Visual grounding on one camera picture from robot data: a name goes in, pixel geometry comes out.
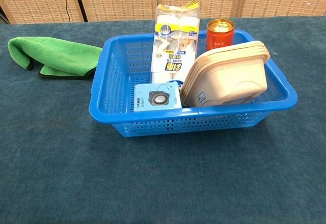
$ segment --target blue plastic basket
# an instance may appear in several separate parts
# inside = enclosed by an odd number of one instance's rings
[[[206,48],[200,31],[198,55]],[[100,55],[91,89],[90,114],[99,123],[113,125],[123,136],[141,136],[255,126],[270,112],[289,109],[297,93],[277,65],[265,64],[267,91],[249,104],[133,112],[134,85],[150,79],[153,34],[108,39]],[[234,44],[252,41],[236,30]]]

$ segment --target can lid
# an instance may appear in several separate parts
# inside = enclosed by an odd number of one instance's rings
[[[234,29],[234,23],[229,19],[215,19],[207,27],[212,32],[226,33]]]

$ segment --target speaker image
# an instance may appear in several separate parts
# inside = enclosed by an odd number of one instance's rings
[[[149,92],[148,101],[151,105],[166,105],[169,104],[170,94],[163,91]]]

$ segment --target blue box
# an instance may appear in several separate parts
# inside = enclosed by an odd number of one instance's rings
[[[134,86],[133,111],[181,108],[177,82],[147,83]]]
[[[265,64],[267,90],[252,103],[175,108],[135,113],[134,86],[149,83],[154,34],[116,36],[103,47],[91,88],[89,112],[113,125],[123,136],[167,134],[255,126],[271,112],[290,109],[297,93],[278,66]],[[236,30],[233,44],[253,41]],[[206,31],[199,32],[198,55],[206,50]]]

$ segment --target container label sticker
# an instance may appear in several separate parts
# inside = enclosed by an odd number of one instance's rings
[[[199,103],[202,103],[202,102],[206,99],[206,94],[205,94],[205,92],[202,91],[202,92],[197,96],[197,98],[198,98],[198,102],[199,102]]]

